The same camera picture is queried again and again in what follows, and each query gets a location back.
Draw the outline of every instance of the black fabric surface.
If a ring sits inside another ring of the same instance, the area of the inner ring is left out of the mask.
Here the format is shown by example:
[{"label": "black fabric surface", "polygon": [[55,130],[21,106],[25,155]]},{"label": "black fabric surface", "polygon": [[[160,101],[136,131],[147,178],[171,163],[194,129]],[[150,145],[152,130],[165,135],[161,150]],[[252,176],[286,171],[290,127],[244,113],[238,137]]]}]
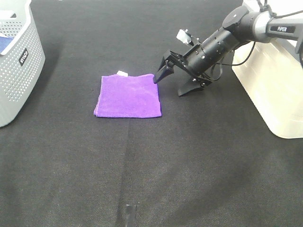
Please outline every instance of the black fabric surface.
[{"label": "black fabric surface", "polygon": [[[155,73],[180,28],[206,39],[240,0],[39,0],[41,76],[0,129],[0,227],[303,226],[303,140],[272,134],[230,67],[163,116],[93,116],[100,77]],[[226,58],[231,62],[232,56]]]}]

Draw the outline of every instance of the plastic basket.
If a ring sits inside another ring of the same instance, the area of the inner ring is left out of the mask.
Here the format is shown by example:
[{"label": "plastic basket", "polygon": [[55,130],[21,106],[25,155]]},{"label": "plastic basket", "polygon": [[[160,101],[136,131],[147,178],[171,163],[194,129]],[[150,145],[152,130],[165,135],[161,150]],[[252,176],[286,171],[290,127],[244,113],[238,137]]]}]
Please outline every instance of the plastic basket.
[{"label": "plastic basket", "polygon": [[14,38],[0,53],[0,127],[17,116],[45,62],[30,3],[31,0],[0,1],[2,12],[15,13],[12,18],[0,17],[0,32]]}]

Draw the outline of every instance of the blue item in basket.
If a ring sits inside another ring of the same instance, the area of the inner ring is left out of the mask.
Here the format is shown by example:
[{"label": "blue item in basket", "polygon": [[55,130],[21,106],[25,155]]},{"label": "blue item in basket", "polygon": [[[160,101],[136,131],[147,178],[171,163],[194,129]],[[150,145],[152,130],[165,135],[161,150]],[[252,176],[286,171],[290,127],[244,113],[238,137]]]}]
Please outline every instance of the blue item in basket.
[{"label": "blue item in basket", "polygon": [[14,38],[0,36],[0,52],[2,52],[13,39]]}]

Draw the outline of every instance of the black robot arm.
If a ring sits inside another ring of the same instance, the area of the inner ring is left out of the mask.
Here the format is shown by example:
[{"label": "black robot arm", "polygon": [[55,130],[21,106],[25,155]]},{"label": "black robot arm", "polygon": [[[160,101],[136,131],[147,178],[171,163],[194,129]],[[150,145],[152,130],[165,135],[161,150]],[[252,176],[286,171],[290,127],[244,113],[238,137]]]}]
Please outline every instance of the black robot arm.
[{"label": "black robot arm", "polygon": [[251,41],[269,43],[275,37],[297,40],[295,51],[301,53],[303,19],[275,18],[269,5],[262,7],[260,12],[249,12],[245,6],[238,7],[225,18],[222,27],[202,43],[187,30],[180,30],[177,39],[192,48],[183,55],[166,51],[155,74],[154,83],[174,73],[173,67],[176,65],[192,77],[178,90],[179,96],[190,91],[203,90],[213,82],[205,71],[230,51]]}]

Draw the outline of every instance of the towel tag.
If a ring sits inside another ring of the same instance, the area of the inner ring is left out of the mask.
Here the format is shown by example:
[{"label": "towel tag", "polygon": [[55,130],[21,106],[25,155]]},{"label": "towel tag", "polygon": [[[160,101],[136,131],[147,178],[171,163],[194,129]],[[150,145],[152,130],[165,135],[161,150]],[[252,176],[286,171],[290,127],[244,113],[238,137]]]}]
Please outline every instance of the towel tag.
[{"label": "towel tag", "polygon": [[121,77],[128,77],[128,73],[120,71],[120,70],[117,72],[117,75],[119,75]]}]

